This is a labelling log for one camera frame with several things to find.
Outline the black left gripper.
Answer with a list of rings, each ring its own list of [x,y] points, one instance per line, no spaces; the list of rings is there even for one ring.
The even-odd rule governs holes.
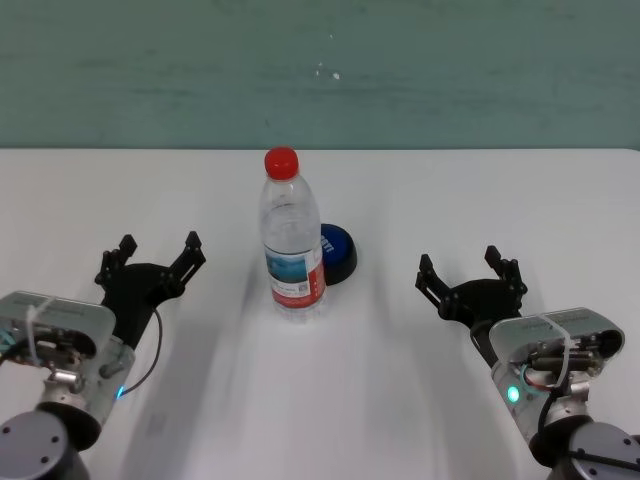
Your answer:
[[[180,297],[206,257],[196,231],[191,231],[178,258],[164,267],[151,263],[128,264],[137,249],[131,234],[118,247],[105,250],[95,283],[104,291],[102,306],[115,315],[113,335],[136,348],[153,311],[164,301]]]

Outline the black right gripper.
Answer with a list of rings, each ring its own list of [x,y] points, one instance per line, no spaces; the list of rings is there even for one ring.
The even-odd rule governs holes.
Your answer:
[[[492,368],[497,356],[489,340],[489,330],[497,322],[520,316],[522,297],[528,292],[516,259],[503,258],[489,245],[484,259],[500,280],[480,279],[452,289],[436,274],[428,254],[422,254],[415,287],[436,307],[441,318],[455,320],[469,328],[472,344]]]

